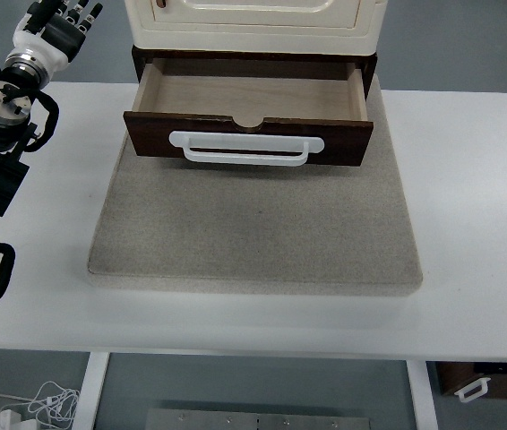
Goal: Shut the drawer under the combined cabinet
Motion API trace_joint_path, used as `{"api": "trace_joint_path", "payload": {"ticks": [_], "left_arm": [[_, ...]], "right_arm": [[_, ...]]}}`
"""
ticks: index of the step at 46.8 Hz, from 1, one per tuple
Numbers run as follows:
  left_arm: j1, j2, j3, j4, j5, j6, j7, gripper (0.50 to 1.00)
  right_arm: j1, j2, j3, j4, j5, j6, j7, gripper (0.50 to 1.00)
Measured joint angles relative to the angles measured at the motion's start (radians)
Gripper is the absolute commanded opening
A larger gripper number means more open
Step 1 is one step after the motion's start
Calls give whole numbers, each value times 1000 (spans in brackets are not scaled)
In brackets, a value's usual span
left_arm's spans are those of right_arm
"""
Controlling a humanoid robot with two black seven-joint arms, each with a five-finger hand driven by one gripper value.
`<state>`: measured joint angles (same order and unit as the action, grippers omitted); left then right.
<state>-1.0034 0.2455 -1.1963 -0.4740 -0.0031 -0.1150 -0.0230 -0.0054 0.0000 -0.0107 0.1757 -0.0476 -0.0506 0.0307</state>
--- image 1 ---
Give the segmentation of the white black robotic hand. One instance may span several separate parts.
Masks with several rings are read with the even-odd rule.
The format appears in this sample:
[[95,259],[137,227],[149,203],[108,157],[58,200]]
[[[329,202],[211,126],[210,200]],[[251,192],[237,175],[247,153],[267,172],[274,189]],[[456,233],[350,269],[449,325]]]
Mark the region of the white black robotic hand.
[[87,1],[35,1],[17,24],[13,50],[5,60],[48,75],[64,70],[78,55],[87,33],[103,10]]

